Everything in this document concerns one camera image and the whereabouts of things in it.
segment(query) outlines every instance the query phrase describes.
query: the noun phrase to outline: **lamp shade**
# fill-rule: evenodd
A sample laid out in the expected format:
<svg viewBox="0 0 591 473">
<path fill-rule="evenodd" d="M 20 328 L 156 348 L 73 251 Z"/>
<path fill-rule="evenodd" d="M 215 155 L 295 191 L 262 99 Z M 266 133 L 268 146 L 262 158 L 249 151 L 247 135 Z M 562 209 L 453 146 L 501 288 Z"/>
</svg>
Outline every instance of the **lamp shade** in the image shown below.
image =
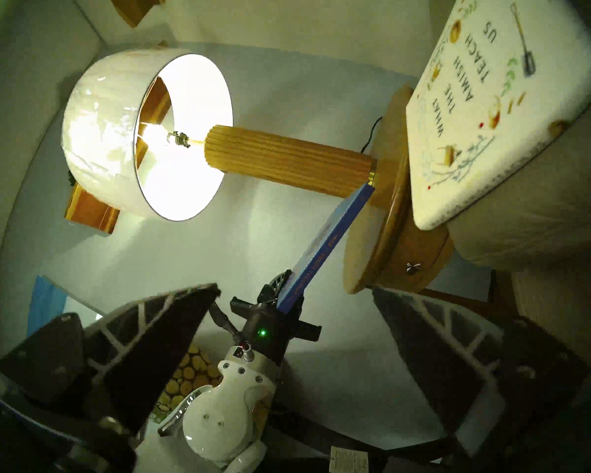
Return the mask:
<svg viewBox="0 0 591 473">
<path fill-rule="evenodd" d="M 174 130 L 188 136 L 188 148 L 169 143 L 163 127 L 139 129 L 158 78 L 171 99 Z M 75 179 L 99 200 L 181 221 L 203 210 L 223 179 L 203 154 L 217 124 L 232 125 L 232 105 L 212 61 L 184 49 L 126 51 L 97 61 L 77 82 L 64 113 L 62 147 Z M 139 137 L 148 145 L 142 162 Z"/>
</svg>

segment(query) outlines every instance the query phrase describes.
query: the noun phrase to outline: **white wall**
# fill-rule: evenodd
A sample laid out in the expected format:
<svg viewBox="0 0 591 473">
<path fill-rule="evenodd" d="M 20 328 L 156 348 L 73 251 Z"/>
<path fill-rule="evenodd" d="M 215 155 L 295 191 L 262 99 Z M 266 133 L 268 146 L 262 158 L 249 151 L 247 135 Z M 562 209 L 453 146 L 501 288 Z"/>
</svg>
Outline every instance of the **white wall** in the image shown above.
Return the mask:
<svg viewBox="0 0 591 473">
<path fill-rule="evenodd" d="M 73 0 L 7 0 L 7 5 L 13 10 L 4 10 L 8 23 L 0 27 L 0 244 L 51 119 L 99 47 Z"/>
<path fill-rule="evenodd" d="M 76 1 L 110 45 L 167 38 L 270 47 L 413 76 L 433 50 L 428 0 L 166 0 L 136 29 L 110 0 Z"/>
<path fill-rule="evenodd" d="M 415 78 L 348 61 L 255 47 L 189 45 L 223 72 L 235 124 L 358 150 L 394 91 Z M 220 306 L 253 300 L 292 267 L 339 199 L 227 174 L 214 200 L 183 223 L 121 213 L 114 233 L 63 219 L 70 187 L 60 115 L 31 164 L 0 258 L 0 355 L 26 332 L 34 277 L 48 276 L 104 313 L 131 300 L 216 281 Z M 342 287 L 341 243 L 306 291 L 317 343 L 289 347 L 284 399 L 338 431 L 385 447 L 438 437 L 441 427 L 398 357 L 369 291 Z M 232 316 L 235 325 L 241 319 Z M 205 320 L 197 342 L 224 355 L 231 339 Z"/>
</svg>

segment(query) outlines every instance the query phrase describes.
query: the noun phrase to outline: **book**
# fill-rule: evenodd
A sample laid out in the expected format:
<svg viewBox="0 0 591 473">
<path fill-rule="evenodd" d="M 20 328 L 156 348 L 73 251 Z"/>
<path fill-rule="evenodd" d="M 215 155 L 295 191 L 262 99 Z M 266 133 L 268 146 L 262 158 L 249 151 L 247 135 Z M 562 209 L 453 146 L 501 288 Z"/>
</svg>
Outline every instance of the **book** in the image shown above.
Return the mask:
<svg viewBox="0 0 591 473">
<path fill-rule="evenodd" d="M 591 33 L 567 0 L 457 0 L 407 105 L 411 200 L 431 230 L 591 102 Z"/>
<path fill-rule="evenodd" d="M 339 203 L 324 227 L 293 267 L 289 279 L 278 296 L 277 308 L 279 311 L 287 313 L 291 310 L 313 276 L 319 271 L 326 258 L 355 221 L 373 192 L 374 188 L 366 183 Z"/>
<path fill-rule="evenodd" d="M 48 278 L 37 276 L 29 304 L 26 337 L 62 313 L 77 313 L 84 329 L 103 316 L 97 310 L 75 300 Z"/>
</svg>

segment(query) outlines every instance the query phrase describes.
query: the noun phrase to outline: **cable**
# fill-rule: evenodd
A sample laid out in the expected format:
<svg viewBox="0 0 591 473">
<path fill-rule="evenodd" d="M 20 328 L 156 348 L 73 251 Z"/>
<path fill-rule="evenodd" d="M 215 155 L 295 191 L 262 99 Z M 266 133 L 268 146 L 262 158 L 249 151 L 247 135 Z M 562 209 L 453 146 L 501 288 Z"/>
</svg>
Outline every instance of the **cable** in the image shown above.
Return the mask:
<svg viewBox="0 0 591 473">
<path fill-rule="evenodd" d="M 376 127 L 376 124 L 379 123 L 379 120 L 381 120 L 383 117 L 379 117 L 377 119 L 377 121 L 374 123 L 374 125 L 372 126 L 372 130 L 370 131 L 370 138 L 368 139 L 368 141 L 365 143 L 365 146 L 363 146 L 361 148 L 361 153 L 363 154 L 363 151 L 365 151 L 365 148 L 368 146 L 368 144 L 370 143 L 370 141 L 372 140 L 372 134 L 374 133 L 374 128 Z"/>
</svg>

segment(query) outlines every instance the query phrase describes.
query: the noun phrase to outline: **wooden lamp stem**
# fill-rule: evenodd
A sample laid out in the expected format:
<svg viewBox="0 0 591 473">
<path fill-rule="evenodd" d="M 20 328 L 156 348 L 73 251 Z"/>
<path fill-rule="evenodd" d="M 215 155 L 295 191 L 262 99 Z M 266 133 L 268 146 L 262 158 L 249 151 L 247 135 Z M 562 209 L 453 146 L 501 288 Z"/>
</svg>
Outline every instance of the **wooden lamp stem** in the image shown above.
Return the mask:
<svg viewBox="0 0 591 473">
<path fill-rule="evenodd" d="M 368 182 L 374 160 L 358 152 L 215 125 L 205 140 L 208 164 L 341 198 Z"/>
</svg>

